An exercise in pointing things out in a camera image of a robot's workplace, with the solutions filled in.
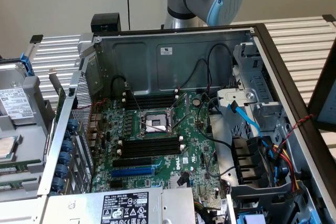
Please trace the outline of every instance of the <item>power supply label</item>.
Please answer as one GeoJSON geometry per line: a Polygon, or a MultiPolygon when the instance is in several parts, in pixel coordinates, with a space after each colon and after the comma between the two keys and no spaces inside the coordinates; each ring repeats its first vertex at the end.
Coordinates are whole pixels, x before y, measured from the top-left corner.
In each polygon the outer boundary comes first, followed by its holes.
{"type": "Polygon", "coordinates": [[[105,195],[101,224],[147,224],[148,192],[105,195]]]}
{"type": "Polygon", "coordinates": [[[0,90],[0,101],[12,120],[34,117],[22,88],[0,90]]]}

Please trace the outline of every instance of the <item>yellow wire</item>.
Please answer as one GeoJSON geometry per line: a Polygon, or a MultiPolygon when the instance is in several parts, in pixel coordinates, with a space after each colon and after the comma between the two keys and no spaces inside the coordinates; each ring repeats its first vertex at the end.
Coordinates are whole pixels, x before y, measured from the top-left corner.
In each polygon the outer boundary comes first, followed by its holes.
{"type": "MultiPolygon", "coordinates": [[[[282,149],[282,152],[284,153],[284,155],[286,156],[286,158],[288,158],[288,160],[290,160],[287,151],[282,149]]],[[[295,186],[296,186],[297,189],[299,189],[299,184],[298,184],[298,181],[296,180],[295,174],[293,174],[293,176],[294,176],[295,186]]]]}

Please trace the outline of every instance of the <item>motherboard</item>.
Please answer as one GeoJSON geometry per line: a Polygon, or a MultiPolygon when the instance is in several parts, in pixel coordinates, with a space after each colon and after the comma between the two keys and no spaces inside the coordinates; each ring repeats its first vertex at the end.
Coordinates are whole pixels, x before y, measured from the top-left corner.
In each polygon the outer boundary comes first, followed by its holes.
{"type": "MultiPolygon", "coordinates": [[[[215,145],[197,129],[200,124],[203,132],[212,136],[207,103],[197,121],[202,95],[187,92],[179,96],[171,108],[128,110],[116,100],[97,107],[91,122],[98,132],[91,192],[191,187],[194,200],[220,208],[219,178],[206,170],[215,145]]],[[[209,170],[219,173],[216,155],[209,170]]]]}

